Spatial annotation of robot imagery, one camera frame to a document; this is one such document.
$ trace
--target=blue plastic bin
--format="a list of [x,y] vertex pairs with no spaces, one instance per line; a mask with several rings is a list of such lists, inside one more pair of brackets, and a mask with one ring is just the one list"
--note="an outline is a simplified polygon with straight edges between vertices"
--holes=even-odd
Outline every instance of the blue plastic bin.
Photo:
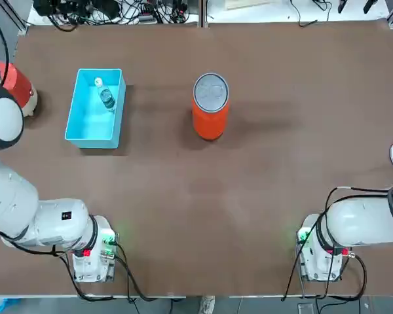
[[[94,79],[100,77],[115,98],[115,111],[102,103]],[[117,148],[125,99],[120,69],[79,69],[65,129],[66,140],[80,148]]]
[[4,299],[3,304],[0,305],[0,313],[9,305],[19,303],[20,299]]

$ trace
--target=orange cylinder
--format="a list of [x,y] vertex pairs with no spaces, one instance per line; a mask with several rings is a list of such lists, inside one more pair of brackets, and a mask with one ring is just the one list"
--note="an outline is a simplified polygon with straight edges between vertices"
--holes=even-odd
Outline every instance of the orange cylinder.
[[[1,78],[5,74],[5,68],[6,64],[0,61]],[[36,89],[13,63],[9,64],[4,88],[15,98],[20,108],[22,108],[24,116],[31,116],[33,114],[38,100]]]
[[195,131],[203,139],[217,139],[224,132],[230,107],[227,82],[218,74],[206,73],[196,81],[193,96]]

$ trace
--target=table surface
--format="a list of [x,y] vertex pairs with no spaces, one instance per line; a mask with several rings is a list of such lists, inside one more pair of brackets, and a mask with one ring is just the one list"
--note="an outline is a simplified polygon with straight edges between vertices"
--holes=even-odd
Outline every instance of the table surface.
[[[80,198],[105,215],[146,294],[283,294],[295,232],[328,192],[393,184],[393,31],[384,20],[68,34],[32,27],[16,65],[41,106],[0,158],[42,200]],[[77,70],[96,67],[121,68],[128,85],[117,150],[64,140]],[[208,71],[227,80],[231,104],[227,129],[212,143],[191,125],[193,84]],[[355,252],[367,265],[366,293],[393,295],[393,245]],[[330,293],[356,293],[361,273],[350,264]],[[121,269],[116,277],[83,288],[125,294]],[[296,277],[290,293],[301,293]],[[0,240],[0,294],[75,291],[59,260]]]

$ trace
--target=silver lid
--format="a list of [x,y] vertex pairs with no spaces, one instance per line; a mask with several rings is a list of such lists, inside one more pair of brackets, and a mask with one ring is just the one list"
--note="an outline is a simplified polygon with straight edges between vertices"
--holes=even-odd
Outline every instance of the silver lid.
[[202,75],[194,86],[195,103],[206,113],[216,113],[229,99],[229,87],[224,78],[215,73]]

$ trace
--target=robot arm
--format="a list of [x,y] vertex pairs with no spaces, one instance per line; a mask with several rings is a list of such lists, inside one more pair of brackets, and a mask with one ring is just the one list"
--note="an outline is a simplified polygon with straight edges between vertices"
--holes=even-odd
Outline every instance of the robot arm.
[[[23,125],[22,110],[0,85],[0,150],[19,141]],[[108,221],[89,215],[81,200],[40,201],[37,189],[1,162],[0,236],[11,247],[61,245],[73,251],[77,281],[113,278],[117,239]]]
[[309,215],[297,233],[297,245],[302,247],[301,276],[309,281],[327,281],[330,273],[329,279],[337,280],[344,248],[390,242],[393,242],[393,188],[387,195],[366,194],[337,201],[326,217]]

